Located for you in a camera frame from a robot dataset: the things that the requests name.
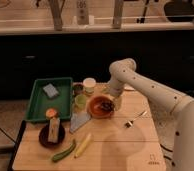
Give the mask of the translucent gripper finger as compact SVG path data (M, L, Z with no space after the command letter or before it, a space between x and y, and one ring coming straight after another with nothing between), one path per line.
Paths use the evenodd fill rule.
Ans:
M120 108L121 108L121 104L122 104L122 97L119 96L119 97L115 97L113 99L113 102L114 102L114 109L116 111L118 111Z

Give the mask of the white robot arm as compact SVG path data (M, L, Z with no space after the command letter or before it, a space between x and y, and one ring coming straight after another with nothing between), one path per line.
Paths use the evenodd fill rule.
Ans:
M108 92L119 97L128 84L152 102L161 105L177 120L171 171L194 171L194 98L135 72L132 58L109 66Z

